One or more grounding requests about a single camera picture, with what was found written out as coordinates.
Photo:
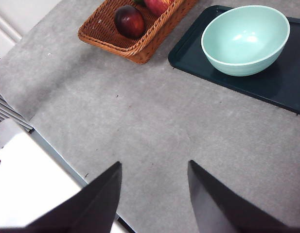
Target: tray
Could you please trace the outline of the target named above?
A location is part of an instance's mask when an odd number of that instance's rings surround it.
[[[290,36],[278,59],[264,71],[247,77],[221,73],[201,48],[206,26],[232,8],[211,6],[192,24],[169,53],[170,64],[180,70],[300,114],[300,19],[288,17]]]
[[[175,0],[160,17],[157,17],[146,7],[135,4],[132,0],[105,0],[79,28],[78,37],[86,43],[135,63],[144,64],[197,1]],[[147,31],[137,40],[120,35],[114,25],[115,11],[127,4],[136,7],[145,21]]]

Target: countertop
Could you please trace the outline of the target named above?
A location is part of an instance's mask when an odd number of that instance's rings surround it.
[[[62,0],[0,60],[0,94],[89,182],[123,164],[117,213],[136,232],[191,232],[187,162],[300,226],[300,116],[173,69],[169,51],[208,6],[262,4],[300,18],[300,0],[201,0],[137,65],[83,43],[102,0]]]

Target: basket rim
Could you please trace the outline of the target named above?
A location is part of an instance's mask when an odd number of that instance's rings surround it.
[[[171,15],[179,8],[179,6],[184,2],[185,0],[174,0],[174,2],[167,8],[167,10],[155,20],[154,24],[147,30],[147,32],[132,46],[128,48],[122,48],[115,46],[113,44],[110,44],[106,41],[102,41],[99,39],[96,39],[94,37],[88,36],[83,32],[83,28],[86,23],[88,23],[92,18],[94,18],[95,13],[99,10],[99,8],[103,7],[107,0],[105,0],[94,12],[90,15],[90,17],[83,23],[83,25],[78,30],[78,37],[82,40],[82,38],[91,40],[96,43],[97,46],[103,47],[107,46],[110,49],[116,50],[117,52],[125,53],[129,52],[129,55],[132,55],[131,52],[138,53],[141,51],[144,47],[146,47],[150,41],[154,38],[154,36],[158,33],[159,29],[167,22],[167,20],[171,17]]]

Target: ceramic bowl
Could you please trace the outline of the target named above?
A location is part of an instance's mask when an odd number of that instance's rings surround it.
[[[289,22],[278,10],[242,6],[215,18],[204,30],[201,43],[216,69],[232,76],[248,76],[278,58],[289,33]]]

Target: bowl rim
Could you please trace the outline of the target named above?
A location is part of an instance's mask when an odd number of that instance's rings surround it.
[[[276,50],[274,50],[272,53],[270,53],[269,55],[267,55],[267,56],[265,56],[265,57],[263,57],[263,58],[260,58],[260,59],[258,59],[258,60],[255,60],[255,61],[252,61],[252,62],[246,62],[246,63],[227,63],[227,62],[221,62],[221,61],[219,61],[219,60],[213,58],[211,55],[209,55],[209,54],[206,52],[206,49],[205,49],[205,47],[204,47],[204,42],[203,42],[203,41],[204,41],[204,35],[205,35],[205,32],[207,31],[207,29],[208,29],[208,28],[209,28],[209,27],[210,27],[210,26],[211,26],[218,18],[220,18],[220,17],[222,17],[222,16],[224,16],[224,15],[226,15],[226,14],[229,14],[229,13],[231,13],[231,12],[233,12],[233,11],[237,11],[237,10],[239,10],[239,9],[242,9],[242,8],[249,8],[249,7],[267,8],[267,9],[269,9],[269,10],[272,10],[272,11],[278,13],[280,16],[283,17],[283,19],[284,19],[284,21],[286,22],[286,25],[287,25],[287,35],[286,35],[285,40],[281,43],[281,45],[280,45]],[[269,7],[269,6],[264,6],[264,5],[247,5],[247,6],[240,6],[240,7],[236,7],[236,8],[234,8],[234,9],[228,10],[228,11],[226,11],[225,13],[222,13],[222,14],[219,15],[218,17],[214,18],[214,19],[207,25],[207,27],[205,28],[205,30],[204,30],[204,32],[203,32],[203,34],[202,34],[201,45],[202,45],[202,49],[203,49],[205,55],[206,55],[208,58],[210,58],[211,60],[213,60],[213,61],[215,61],[215,62],[217,62],[217,63],[219,63],[219,64],[227,65],[227,66],[247,66],[247,65],[255,64],[255,63],[258,63],[258,62],[260,62],[260,61],[266,60],[266,59],[270,58],[271,56],[273,56],[274,54],[276,54],[278,51],[280,51],[280,50],[285,46],[285,44],[286,44],[286,42],[287,42],[287,40],[288,40],[288,38],[289,38],[289,35],[290,35],[290,24],[289,24],[289,21],[288,21],[287,17],[286,17],[282,12],[280,12],[279,10],[276,10],[276,9],[274,9],[274,8],[272,8],[272,7]]]

